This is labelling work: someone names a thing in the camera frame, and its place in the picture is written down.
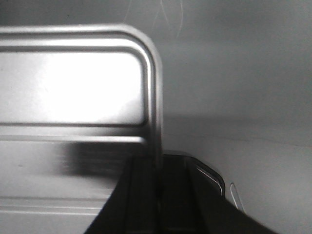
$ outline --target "metal panel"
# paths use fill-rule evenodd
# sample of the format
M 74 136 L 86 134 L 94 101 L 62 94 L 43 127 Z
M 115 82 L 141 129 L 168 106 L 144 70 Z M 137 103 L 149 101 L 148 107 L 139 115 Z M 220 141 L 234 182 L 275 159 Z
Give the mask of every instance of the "metal panel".
M 0 231 L 84 232 L 128 156 L 160 166 L 161 95 L 130 26 L 0 27 Z

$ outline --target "metal frame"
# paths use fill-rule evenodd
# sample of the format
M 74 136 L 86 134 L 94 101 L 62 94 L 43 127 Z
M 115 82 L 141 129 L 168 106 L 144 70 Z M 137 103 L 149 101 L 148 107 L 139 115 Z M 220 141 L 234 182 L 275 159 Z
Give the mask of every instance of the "metal frame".
M 124 24 L 0 27 L 0 51 L 126 50 L 145 66 L 146 121 L 123 124 L 1 122 L 1 141 L 109 142 L 139 144 L 161 166 L 162 64 L 152 41 Z

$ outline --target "black plastic piece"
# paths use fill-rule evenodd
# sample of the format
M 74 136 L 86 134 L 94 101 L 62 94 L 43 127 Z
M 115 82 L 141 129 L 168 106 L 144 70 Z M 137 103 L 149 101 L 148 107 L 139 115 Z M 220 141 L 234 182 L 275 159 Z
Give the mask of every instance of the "black plastic piece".
M 85 234 L 273 234 L 224 198 L 219 174 L 188 156 L 164 156 L 162 190 L 153 161 L 127 161 L 114 192 Z

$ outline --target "gray wall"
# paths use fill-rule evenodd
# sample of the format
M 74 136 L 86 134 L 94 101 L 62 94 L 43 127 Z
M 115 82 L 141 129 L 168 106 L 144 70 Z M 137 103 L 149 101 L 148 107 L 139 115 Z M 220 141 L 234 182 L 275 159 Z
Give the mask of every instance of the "gray wall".
M 3 0 L 1 25 L 124 22 L 164 73 L 164 148 L 186 151 L 279 233 L 312 229 L 312 1 Z

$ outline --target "white surface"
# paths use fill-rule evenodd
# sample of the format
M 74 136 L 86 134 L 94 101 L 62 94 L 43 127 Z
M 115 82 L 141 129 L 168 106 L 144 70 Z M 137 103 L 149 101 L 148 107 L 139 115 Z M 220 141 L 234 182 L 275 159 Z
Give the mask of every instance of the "white surface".
M 80 175 L 78 165 L 73 164 L 75 157 L 81 157 L 77 153 L 73 144 L 0 142 L 1 233 L 86 230 L 113 191 L 117 178 Z
M 144 120 L 142 67 L 130 53 L 2 52 L 0 59 L 1 122 Z
M 165 149 L 211 165 L 228 199 L 234 182 L 267 227 L 309 234 L 311 11 L 310 0 L 23 0 L 3 2 L 0 21 L 123 21 L 148 34 L 163 60 Z

